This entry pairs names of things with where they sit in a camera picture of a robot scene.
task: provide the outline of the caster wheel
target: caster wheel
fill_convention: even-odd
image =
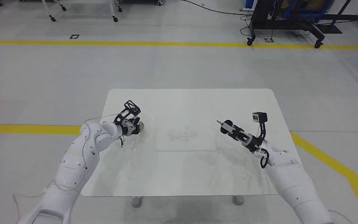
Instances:
[[[237,206],[242,206],[244,204],[244,197],[241,195],[235,195],[233,196],[233,202]]]
[[[316,48],[316,49],[318,49],[319,47],[321,47],[321,43],[316,43],[316,44],[314,45],[314,48]]]
[[[139,208],[141,205],[142,205],[142,198],[141,197],[132,198],[132,206],[134,208]]]

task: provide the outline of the black bracket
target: black bracket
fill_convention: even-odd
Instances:
[[[114,119],[114,123],[118,126],[122,123],[124,119],[126,119],[130,114],[133,116],[137,116],[140,113],[140,108],[135,105],[131,100],[128,100],[124,104],[125,109],[122,110]]]
[[[267,122],[267,114],[264,112],[255,112],[252,113],[252,118],[254,122],[258,122],[260,124],[260,135],[257,138],[260,142],[262,142],[266,137],[265,123]]]

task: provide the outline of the stand leg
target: stand leg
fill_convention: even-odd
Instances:
[[[237,206],[242,206],[244,204],[244,197],[242,195],[233,196],[233,202]]]
[[[251,19],[251,22],[250,22],[250,25],[249,25],[251,38],[247,38],[247,45],[249,45],[249,46],[252,45],[252,42],[254,42],[254,40],[255,40],[255,38],[256,38],[255,31],[253,30],[252,20],[253,20],[253,19]]]
[[[44,4],[44,6],[45,6],[45,9],[46,9],[47,14],[49,15],[49,17],[50,17],[51,20],[52,20],[52,22],[55,22],[56,19],[52,17],[52,15],[51,15],[50,12],[49,12],[49,9],[47,8],[46,0],[42,0],[42,2],[43,2],[43,4]]]
[[[55,3],[57,3],[59,6],[61,6],[62,11],[66,11],[66,8],[61,4],[58,0],[54,0]]]
[[[120,0],[113,0],[114,4],[118,7],[118,11],[119,12],[122,12],[122,8],[120,7],[120,3],[121,1]]]
[[[115,15],[114,15],[114,11],[113,11],[113,6],[112,6],[111,0],[109,0],[108,3],[110,4],[111,14],[112,14],[112,17],[113,17],[113,21],[114,21],[114,22],[118,22],[117,17],[115,17]]]
[[[134,208],[139,208],[142,205],[142,197],[133,197],[132,206]]]
[[[346,9],[346,7],[348,6],[348,4],[351,2],[351,0],[347,0],[345,2],[345,4],[342,6],[341,10],[338,12],[337,17],[342,15],[343,11]],[[317,28],[319,28],[319,30],[324,33],[324,34],[341,34],[341,30],[339,30],[336,26],[335,23],[337,22],[337,19],[334,19],[331,24],[329,25],[317,25]]]

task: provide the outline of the black equipment stand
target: black equipment stand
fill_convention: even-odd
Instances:
[[[257,1],[256,8],[252,14],[249,25],[251,38],[247,38],[247,45],[250,46],[254,42],[256,38],[255,30],[304,30],[311,32],[311,34],[317,38],[314,47],[319,48],[323,44],[322,41],[325,36],[312,25],[312,22],[296,17],[303,0],[297,1],[296,5],[292,9],[291,17],[289,19],[276,20],[283,2],[284,0],[276,1],[276,10],[272,12],[272,0]],[[267,19],[269,13],[272,13],[270,20]]]
[[[341,10],[336,15],[336,18],[342,15],[343,11],[346,9],[351,0],[347,0],[346,3],[342,6]],[[317,28],[324,34],[341,34],[342,31],[335,26],[337,19],[334,19],[329,25],[317,25]]]

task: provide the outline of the table leg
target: table leg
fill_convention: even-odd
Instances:
[[[142,197],[133,197],[132,206],[134,208],[139,208],[142,205]]]
[[[237,206],[242,206],[244,204],[244,197],[242,195],[234,195],[233,202]]]

